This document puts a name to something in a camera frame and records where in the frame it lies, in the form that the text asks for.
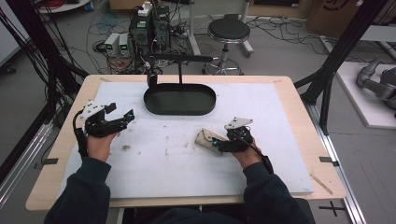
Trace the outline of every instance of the dark sleeve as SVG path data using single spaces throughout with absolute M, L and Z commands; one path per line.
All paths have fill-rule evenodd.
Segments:
M 46 215 L 46 224 L 106 223 L 110 189 L 105 181 L 111 166 L 85 158 L 67 178 L 64 192 Z
M 300 205 L 277 175 L 269 175 L 257 162 L 244 170 L 247 187 L 245 207 L 250 223 L 309 223 Z

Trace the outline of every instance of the power supply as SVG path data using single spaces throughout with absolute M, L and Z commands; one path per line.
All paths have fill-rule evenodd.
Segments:
M 155 40 L 161 49 L 170 48 L 169 6 L 157 6 L 152 11 L 155 27 Z
M 132 38 L 134 55 L 136 59 L 146 57 L 155 49 L 153 43 L 154 27 L 151 18 L 152 10 L 148 16 L 134 15 L 129 26 L 129 33 Z
M 132 46 L 128 34 L 120 34 L 120 54 L 121 57 L 131 57 Z
M 108 57 L 117 57 L 120 53 L 120 34 L 111 34 L 105 42 Z

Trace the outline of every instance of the gray robot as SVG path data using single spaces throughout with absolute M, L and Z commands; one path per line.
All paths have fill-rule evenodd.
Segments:
M 385 105 L 396 110 L 396 67 L 382 72 L 379 83 L 370 79 L 380 63 L 381 60 L 376 58 L 363 67 L 358 73 L 356 84 L 372 91 L 378 99 L 384 101 Z

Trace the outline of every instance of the black sweatshirt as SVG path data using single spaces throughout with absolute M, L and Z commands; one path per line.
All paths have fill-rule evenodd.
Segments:
M 67 179 L 61 197 L 51 207 L 46 224 L 106 223 L 110 189 L 105 181 L 111 166 L 85 158 L 81 167 Z M 309 223 L 299 204 L 291 197 L 277 175 L 269 175 L 258 162 L 245 168 L 247 187 L 245 207 L 250 223 Z M 241 223 L 219 213 L 201 213 L 175 208 L 158 217 L 155 223 Z

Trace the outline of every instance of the human hand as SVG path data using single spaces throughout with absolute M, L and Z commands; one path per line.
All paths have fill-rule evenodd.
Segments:
M 88 135 L 87 137 L 87 148 L 88 148 L 88 156 L 99 161 L 107 161 L 108 156 L 110 155 L 110 144 L 111 141 L 116 136 L 116 133 L 111 135 L 97 138 Z
M 256 141 L 253 139 L 252 145 L 256 147 L 259 151 L 262 151 L 259 147 L 256 146 Z M 257 152 L 249 147 L 246 151 L 244 152 L 234 152 L 233 156 L 236 157 L 236 159 L 239 161 L 239 163 L 242 166 L 242 169 L 247 168 L 249 165 L 256 163 L 256 162 L 262 162 L 262 158 L 260 157 Z

